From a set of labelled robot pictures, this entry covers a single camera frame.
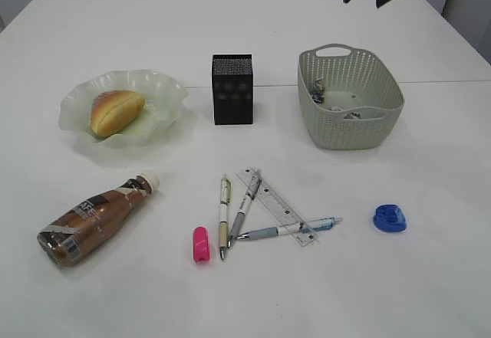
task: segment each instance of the black tissue box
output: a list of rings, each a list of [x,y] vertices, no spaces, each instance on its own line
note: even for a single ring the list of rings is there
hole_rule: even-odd
[[[212,89],[216,125],[252,124],[251,54],[214,54]]]

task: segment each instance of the white bottle cap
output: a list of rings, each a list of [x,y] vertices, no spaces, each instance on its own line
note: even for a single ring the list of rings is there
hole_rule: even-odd
[[[142,172],[140,174],[140,177],[143,177],[145,179],[145,181],[148,182],[148,184],[150,185],[150,187],[152,189],[152,192],[154,192],[155,190],[157,190],[159,188],[159,185],[160,185],[159,178],[152,171]]]

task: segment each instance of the wavy-edged bowl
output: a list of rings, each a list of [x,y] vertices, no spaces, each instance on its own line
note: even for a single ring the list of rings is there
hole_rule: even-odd
[[[145,96],[140,115],[119,133],[106,139],[91,131],[94,99],[110,90],[134,90]],[[152,70],[110,71],[77,85],[62,101],[58,126],[73,131],[77,139],[92,145],[125,147],[146,143],[154,132],[162,133],[180,117],[183,99],[188,96],[172,77]]]

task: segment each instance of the clear plastic ruler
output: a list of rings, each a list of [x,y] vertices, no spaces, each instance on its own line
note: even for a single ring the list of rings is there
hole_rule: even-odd
[[[256,172],[257,169],[247,168],[237,173],[237,176],[244,182],[245,186],[248,186]],[[279,225],[285,226],[296,223],[303,225],[300,232],[290,233],[301,246],[306,246],[317,238],[315,231],[308,227],[300,215],[263,178],[255,197],[269,210]]]

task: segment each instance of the pen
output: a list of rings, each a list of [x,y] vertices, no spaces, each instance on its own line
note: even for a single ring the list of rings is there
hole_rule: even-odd
[[[220,258],[225,260],[227,250],[227,237],[229,236],[229,203],[230,189],[232,184],[227,179],[227,175],[223,175],[220,186],[220,211],[219,211],[219,250]]]
[[[338,225],[343,221],[343,218],[323,218],[317,219],[316,221],[307,222],[308,227],[312,231],[327,231],[333,228],[335,225]],[[260,240],[263,238],[270,238],[276,236],[288,235],[290,233],[302,232],[306,231],[304,223],[295,223],[293,225],[283,225],[280,227],[270,227],[258,229],[257,231],[250,231],[247,233],[242,233],[239,237],[237,237],[240,241],[252,241],[252,240]]]
[[[237,212],[236,218],[233,221],[232,229],[229,234],[229,248],[232,247],[236,241],[236,237],[239,235],[242,223],[244,223],[244,218],[246,217],[247,211],[251,206],[252,200],[255,198],[259,186],[261,185],[261,173],[259,171],[254,171],[252,174],[251,182],[247,187],[242,203],[240,204],[239,211]]]

